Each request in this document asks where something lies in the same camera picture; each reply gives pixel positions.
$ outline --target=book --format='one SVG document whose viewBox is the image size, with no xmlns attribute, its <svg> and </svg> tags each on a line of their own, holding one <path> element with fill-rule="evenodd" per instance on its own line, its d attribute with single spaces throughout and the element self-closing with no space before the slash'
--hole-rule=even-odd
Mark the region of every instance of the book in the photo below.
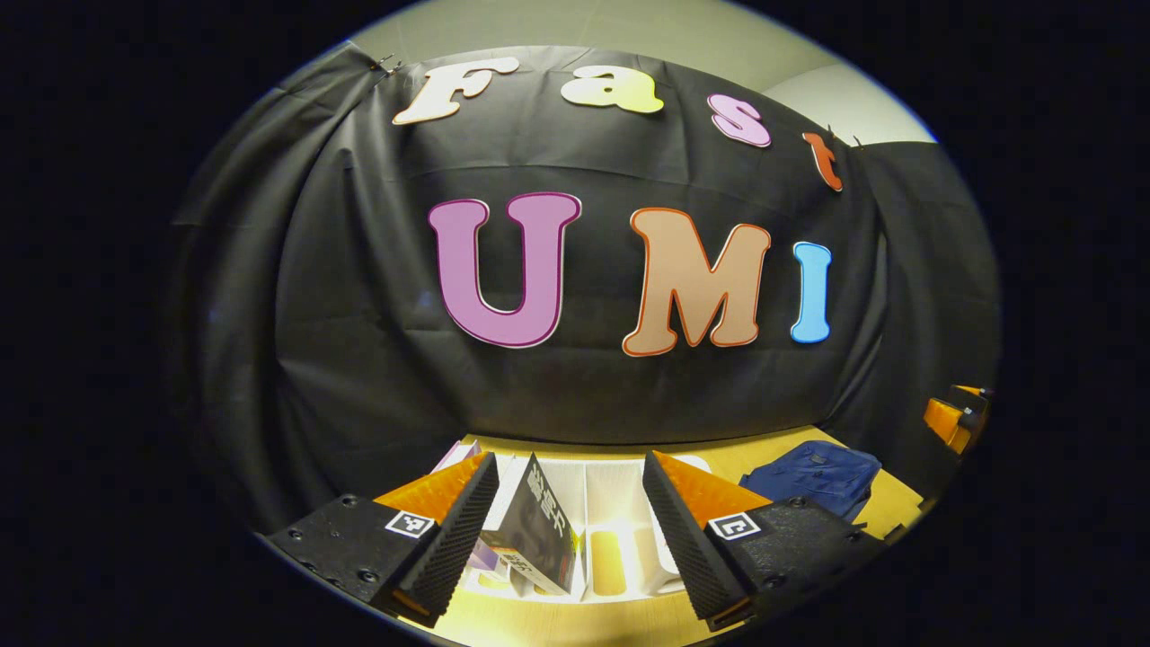
<svg viewBox="0 0 1150 647">
<path fill-rule="evenodd" d="M 578 539 L 532 453 L 512 459 L 480 539 L 553 595 L 572 593 Z"/>
<path fill-rule="evenodd" d="M 439 460 L 439 463 L 434 470 L 431 470 L 431 473 L 434 475 L 440 470 L 451 468 L 452 465 L 478 454 L 478 441 L 473 441 L 471 445 L 463 445 L 460 441 L 455 441 L 455 445 L 453 445 L 451 449 L 447 450 L 447 454 Z M 481 571 L 491 571 L 492 573 L 498 573 L 500 571 L 499 555 L 497 555 L 494 550 L 491 550 L 486 544 L 483 544 L 482 539 L 475 540 L 475 548 L 471 549 L 471 554 L 467 559 L 467 565 Z"/>
</svg>

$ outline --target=white wall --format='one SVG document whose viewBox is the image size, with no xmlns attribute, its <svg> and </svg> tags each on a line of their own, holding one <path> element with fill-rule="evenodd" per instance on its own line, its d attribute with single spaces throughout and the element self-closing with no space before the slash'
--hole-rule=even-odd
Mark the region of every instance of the white wall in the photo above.
<svg viewBox="0 0 1150 647">
<path fill-rule="evenodd" d="M 935 140 L 917 115 L 851 66 L 821 67 L 762 93 L 822 126 L 829 124 L 851 146 L 854 137 L 864 145 Z"/>
</svg>

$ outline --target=letter u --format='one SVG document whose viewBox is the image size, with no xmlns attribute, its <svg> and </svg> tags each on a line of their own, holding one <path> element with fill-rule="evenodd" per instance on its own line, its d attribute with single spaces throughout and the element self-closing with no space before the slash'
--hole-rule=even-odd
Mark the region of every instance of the letter u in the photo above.
<svg viewBox="0 0 1150 647">
<path fill-rule="evenodd" d="M 523 300 L 518 309 L 496 309 L 480 288 L 478 231 L 488 205 L 453 200 L 431 209 L 439 286 L 447 313 L 473 338 L 506 348 L 530 348 L 559 326 L 564 291 L 564 232 L 582 205 L 567 193 L 527 193 L 507 203 L 507 216 L 523 229 Z"/>
</svg>

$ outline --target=black fabric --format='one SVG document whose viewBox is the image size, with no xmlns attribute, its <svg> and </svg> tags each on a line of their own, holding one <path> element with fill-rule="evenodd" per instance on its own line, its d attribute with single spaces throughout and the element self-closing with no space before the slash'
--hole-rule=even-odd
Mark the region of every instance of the black fabric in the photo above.
<svg viewBox="0 0 1150 647">
<path fill-rule="evenodd" d="M 391 124 L 428 69 L 508 55 L 519 70 L 457 94 L 458 114 Z M 664 109 L 566 101 L 560 87 L 589 64 L 651 75 Z M 174 225 L 175 395 L 201 463 L 254 529 L 417 478 L 467 433 L 631 445 L 827 422 L 920 492 L 949 478 L 954 460 L 921 425 L 922 394 L 991 386 L 998 338 L 983 331 L 996 331 L 997 286 L 992 270 L 969 269 L 989 246 L 936 145 L 835 141 L 836 193 L 802 138 L 822 128 L 672 63 L 509 47 L 390 78 L 370 66 L 345 44 L 268 93 L 205 162 Z M 722 136 L 712 93 L 752 103 L 770 146 Z M 446 313 L 427 215 L 452 199 L 491 207 L 480 279 L 489 303 L 511 309 L 522 248 L 505 206 L 536 191 L 582 201 L 566 231 L 562 317 L 540 346 L 485 345 Z M 652 206 L 690 214 L 712 262 L 736 224 L 770 232 L 753 344 L 690 348 L 680 336 L 665 355 L 622 353 L 644 270 L 629 217 Z M 816 345 L 790 339 L 799 240 L 834 254 L 831 333 Z"/>
</svg>

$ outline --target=wooden table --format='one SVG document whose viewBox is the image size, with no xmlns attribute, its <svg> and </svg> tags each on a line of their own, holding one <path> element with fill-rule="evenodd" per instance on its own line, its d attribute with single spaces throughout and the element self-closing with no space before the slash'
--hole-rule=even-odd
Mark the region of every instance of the wooden table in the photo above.
<svg viewBox="0 0 1150 647">
<path fill-rule="evenodd" d="M 843 445 L 815 428 L 727 441 L 642 447 L 550 445 L 476 436 L 468 436 L 463 442 L 476 440 L 482 449 L 496 454 L 534 452 L 539 459 L 574 461 L 643 459 L 649 449 L 672 456 L 690 454 L 706 461 L 713 475 L 731 483 L 803 442 Z M 883 539 L 899 526 L 910 527 L 921 514 L 921 496 L 883 470 L 875 477 L 871 501 L 854 523 L 866 523 L 867 533 Z M 680 647 L 716 634 L 695 617 L 685 591 L 630 602 L 554 604 L 504 600 L 458 588 L 447 613 L 430 631 L 473 647 Z"/>
</svg>

